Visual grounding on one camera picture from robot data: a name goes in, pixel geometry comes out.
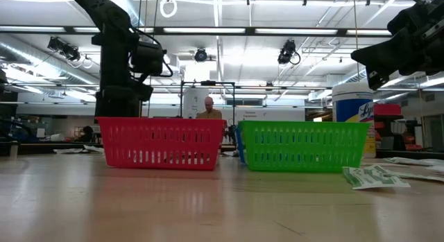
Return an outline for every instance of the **green basket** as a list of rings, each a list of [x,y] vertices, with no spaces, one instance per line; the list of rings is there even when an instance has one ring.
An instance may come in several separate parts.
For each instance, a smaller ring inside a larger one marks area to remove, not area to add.
[[[369,123],[241,121],[248,168],[341,172],[359,167]]]

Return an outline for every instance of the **desk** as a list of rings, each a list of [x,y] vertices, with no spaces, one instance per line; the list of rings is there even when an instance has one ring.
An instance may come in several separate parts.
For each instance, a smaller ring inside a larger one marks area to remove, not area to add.
[[[21,156],[0,161],[0,241],[442,241],[444,186],[409,182],[353,191],[341,174],[251,172],[231,158],[161,171]]]

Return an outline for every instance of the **man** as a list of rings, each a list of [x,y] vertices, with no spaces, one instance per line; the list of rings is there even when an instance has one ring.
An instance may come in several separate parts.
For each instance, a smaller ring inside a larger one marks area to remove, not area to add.
[[[211,97],[206,97],[205,98],[205,109],[207,111],[200,113],[197,115],[197,119],[222,119],[222,112],[220,112],[219,110],[215,110],[213,108],[213,98]]]

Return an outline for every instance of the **plastic basket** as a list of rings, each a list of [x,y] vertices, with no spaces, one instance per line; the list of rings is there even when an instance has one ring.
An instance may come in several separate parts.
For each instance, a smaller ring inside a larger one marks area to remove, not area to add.
[[[254,171],[341,172],[359,167],[369,123],[242,121],[245,161]]]
[[[224,120],[99,117],[106,162],[119,168],[213,170]]]
[[[245,164],[244,145],[242,144],[241,128],[239,126],[236,128],[236,142],[237,142],[237,151],[239,151],[239,157],[241,158],[241,162]]]

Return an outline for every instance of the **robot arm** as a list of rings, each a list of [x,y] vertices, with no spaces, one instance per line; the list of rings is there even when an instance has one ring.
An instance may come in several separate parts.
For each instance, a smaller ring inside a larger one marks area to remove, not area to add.
[[[141,102],[148,101],[153,93],[153,88],[143,82],[148,76],[161,76],[165,64],[163,57],[167,51],[162,49],[159,42],[140,41],[139,33],[152,40],[154,38],[134,28],[128,13],[112,1],[74,1],[85,9],[100,30],[92,38],[92,44],[101,46],[96,116],[140,116]],[[142,76],[134,78],[130,72]]]
[[[388,23],[391,40],[351,54],[353,60],[366,66],[371,89],[386,84],[395,71],[403,76],[417,71],[427,75],[444,71],[444,0],[414,1],[414,6]]]

